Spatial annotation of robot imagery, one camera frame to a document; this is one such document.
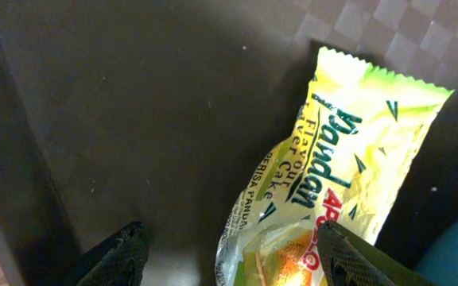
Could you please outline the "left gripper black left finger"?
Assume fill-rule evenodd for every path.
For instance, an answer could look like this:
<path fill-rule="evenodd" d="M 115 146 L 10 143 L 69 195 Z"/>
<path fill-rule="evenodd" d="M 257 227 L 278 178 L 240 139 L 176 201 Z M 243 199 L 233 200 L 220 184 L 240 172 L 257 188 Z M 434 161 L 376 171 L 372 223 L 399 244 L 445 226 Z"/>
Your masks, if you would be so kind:
<path fill-rule="evenodd" d="M 139 286 L 148 256 L 144 224 L 131 222 L 81 257 L 73 284 Z"/>

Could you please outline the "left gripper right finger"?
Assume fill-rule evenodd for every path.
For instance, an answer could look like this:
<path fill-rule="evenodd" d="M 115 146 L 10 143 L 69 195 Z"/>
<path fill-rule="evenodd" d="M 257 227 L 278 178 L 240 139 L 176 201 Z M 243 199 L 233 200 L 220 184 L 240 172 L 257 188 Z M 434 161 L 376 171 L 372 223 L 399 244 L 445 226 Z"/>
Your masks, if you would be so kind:
<path fill-rule="evenodd" d="M 329 286 L 433 286 L 335 221 L 320 224 L 317 240 Z"/>

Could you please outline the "yellow green snack wrapper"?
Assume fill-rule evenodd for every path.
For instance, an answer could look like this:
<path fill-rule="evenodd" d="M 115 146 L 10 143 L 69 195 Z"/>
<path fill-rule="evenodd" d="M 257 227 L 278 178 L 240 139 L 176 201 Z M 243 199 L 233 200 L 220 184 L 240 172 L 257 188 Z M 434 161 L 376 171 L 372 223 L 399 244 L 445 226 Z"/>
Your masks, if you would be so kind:
<path fill-rule="evenodd" d="M 219 240 L 215 281 L 325 285 L 318 230 L 375 243 L 450 91 L 323 47 L 291 135 L 255 169 Z"/>

